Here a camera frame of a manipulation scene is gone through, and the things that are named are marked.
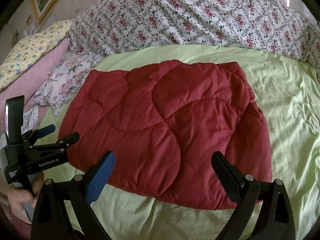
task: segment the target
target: pink flower pattern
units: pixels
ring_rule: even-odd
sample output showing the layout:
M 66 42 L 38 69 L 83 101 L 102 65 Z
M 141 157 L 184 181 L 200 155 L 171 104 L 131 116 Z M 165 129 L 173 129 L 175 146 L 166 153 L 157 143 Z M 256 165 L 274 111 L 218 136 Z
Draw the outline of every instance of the pink flower pattern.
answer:
M 115 42 L 119 41 L 119 38 L 114 33 L 111 35 L 111 39 Z
M 266 0 L 100 0 L 75 18 L 69 35 L 71 51 L 104 57 L 146 46 L 222 45 L 293 57 L 320 73 L 320 28 Z
M 177 0 L 169 0 L 170 4 L 173 5 L 175 9 L 180 8 Z
M 128 24 L 126 23 L 126 21 L 124 19 L 121 19 L 119 23 L 122 27 L 128 27 Z
M 211 9 L 208 8 L 208 7 L 203 8 L 202 11 L 203 11 L 204 13 L 206 13 L 209 17 L 212 17 L 212 16 L 213 16 L 213 14 L 212 14 L 212 12 L 211 12 Z
M 65 84 L 61 85 L 58 94 L 61 96 L 66 96 L 69 94 L 69 91 L 71 88 L 72 88 L 72 79 L 69 79 Z
M 157 20 L 155 20 L 155 18 L 153 16 L 149 17 L 149 21 L 151 22 L 152 26 L 157 26 L 158 25 Z
M 111 11 L 114 11 L 116 9 L 115 5 L 112 2 L 109 3 L 108 7 Z
M 147 38 L 143 35 L 142 32 L 138 32 L 137 36 L 138 36 L 138 38 L 139 38 L 141 41 L 143 41 L 143 42 L 145 42 L 146 39 L 147 39 Z
M 143 7 L 144 6 L 144 0 L 136 0 L 136 2 L 141 6 Z
M 268 23 L 263 22 L 262 23 L 262 28 L 263 28 L 263 30 L 265 31 L 266 34 L 268 34 L 270 32 L 270 27 L 269 27 Z
M 240 28 L 243 27 L 244 22 L 243 22 L 242 17 L 241 17 L 240 15 L 237 15 L 237 16 L 236 16 L 236 22 L 238 23 L 238 25 L 240 26 Z

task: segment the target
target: bed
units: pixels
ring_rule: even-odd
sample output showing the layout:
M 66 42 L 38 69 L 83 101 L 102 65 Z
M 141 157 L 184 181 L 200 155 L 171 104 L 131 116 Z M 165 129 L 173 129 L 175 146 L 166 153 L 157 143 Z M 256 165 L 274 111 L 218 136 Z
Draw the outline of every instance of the bed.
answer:
M 288 189 L 297 239 L 307 235 L 320 215 L 318 26 L 266 0 L 100 0 L 76 17 L 68 35 L 64 70 L 50 72 L 35 94 L 37 103 L 51 106 L 40 127 L 58 128 L 38 143 L 57 140 L 68 106 L 93 68 L 130 70 L 169 59 L 237 61 L 267 120 L 273 178 Z M 105 59 L 95 67 L 100 55 Z M 45 176 L 58 182 L 78 173 L 64 164 Z M 188 209 L 110 185 L 92 207 L 113 239 L 214 239 L 233 212 Z M 70 206 L 68 213 L 81 230 Z M 258 213 L 259 206 L 243 239 Z

